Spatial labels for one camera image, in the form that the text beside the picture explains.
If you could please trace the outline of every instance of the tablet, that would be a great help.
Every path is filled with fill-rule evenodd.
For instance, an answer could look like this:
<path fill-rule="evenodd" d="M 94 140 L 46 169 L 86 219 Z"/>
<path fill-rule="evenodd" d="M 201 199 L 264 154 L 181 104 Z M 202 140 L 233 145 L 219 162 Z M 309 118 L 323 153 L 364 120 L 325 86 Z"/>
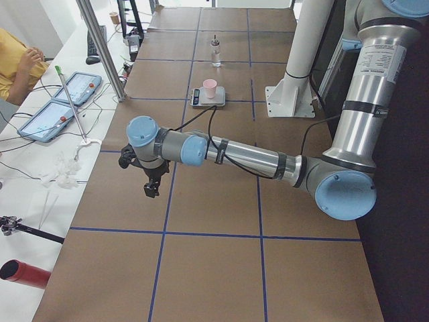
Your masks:
<path fill-rule="evenodd" d="M 73 117 L 71 106 L 49 101 L 18 129 L 18 134 L 46 143 L 55 138 Z"/>
<path fill-rule="evenodd" d="M 66 80 L 66 84 L 74 106 L 80 107 L 88 101 L 90 96 L 94 94 L 96 89 L 100 86 L 101 76 L 84 72 L 74 72 L 72 76 Z M 69 104 L 66 92 L 62 87 L 57 90 L 52 99 Z"/>

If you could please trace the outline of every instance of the screen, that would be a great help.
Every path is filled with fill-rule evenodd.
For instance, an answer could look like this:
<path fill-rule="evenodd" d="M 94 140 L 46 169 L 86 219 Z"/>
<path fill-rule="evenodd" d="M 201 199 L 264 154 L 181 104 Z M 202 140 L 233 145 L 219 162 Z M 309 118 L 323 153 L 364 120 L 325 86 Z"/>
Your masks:
<path fill-rule="evenodd" d="M 75 74 L 72 79 L 67 82 L 67 89 L 72 97 L 73 103 L 77 102 L 88 90 L 89 84 L 94 82 L 94 77 L 85 74 Z M 56 96 L 56 99 L 67 101 L 67 95 L 62 89 Z"/>
<path fill-rule="evenodd" d="M 69 111 L 69 106 L 52 102 L 21 130 L 27 135 L 31 134 L 38 138 L 44 138 L 49 135 L 50 130 L 55 125 L 60 123 L 60 118 Z"/>

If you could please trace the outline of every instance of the paper cup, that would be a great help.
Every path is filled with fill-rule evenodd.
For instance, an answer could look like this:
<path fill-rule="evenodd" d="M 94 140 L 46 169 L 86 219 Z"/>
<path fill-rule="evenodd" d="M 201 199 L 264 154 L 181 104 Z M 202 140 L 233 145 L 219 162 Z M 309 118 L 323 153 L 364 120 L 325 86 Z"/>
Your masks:
<path fill-rule="evenodd" d="M 212 99 L 216 96 L 217 81 L 214 79 L 206 79 L 202 82 L 202 86 L 204 87 L 204 94 L 208 99 Z"/>
<path fill-rule="evenodd" d="M 110 19 L 112 19 L 112 22 L 114 25 L 119 25 L 119 15 L 117 12 L 110 12 Z"/>

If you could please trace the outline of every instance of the small glass bottle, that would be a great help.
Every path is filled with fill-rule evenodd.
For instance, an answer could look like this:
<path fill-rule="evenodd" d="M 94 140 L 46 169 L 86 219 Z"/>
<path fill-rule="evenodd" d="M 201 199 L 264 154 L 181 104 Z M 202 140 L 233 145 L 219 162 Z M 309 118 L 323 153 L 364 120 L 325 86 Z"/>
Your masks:
<path fill-rule="evenodd" d="M 212 65 L 214 67 L 219 67 L 221 65 L 221 44 L 216 39 L 216 35 L 214 35 L 210 47 L 212 49 Z"/>

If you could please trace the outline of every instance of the red tube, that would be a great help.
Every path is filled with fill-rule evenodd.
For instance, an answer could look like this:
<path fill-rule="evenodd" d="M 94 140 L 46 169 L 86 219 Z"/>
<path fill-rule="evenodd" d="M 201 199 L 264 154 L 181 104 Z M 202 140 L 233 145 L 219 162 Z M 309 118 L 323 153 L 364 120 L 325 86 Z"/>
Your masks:
<path fill-rule="evenodd" d="M 19 260 L 10 260 L 0 269 L 0 278 L 2 280 L 43 289 L 46 288 L 50 276 L 51 272 L 20 262 Z"/>

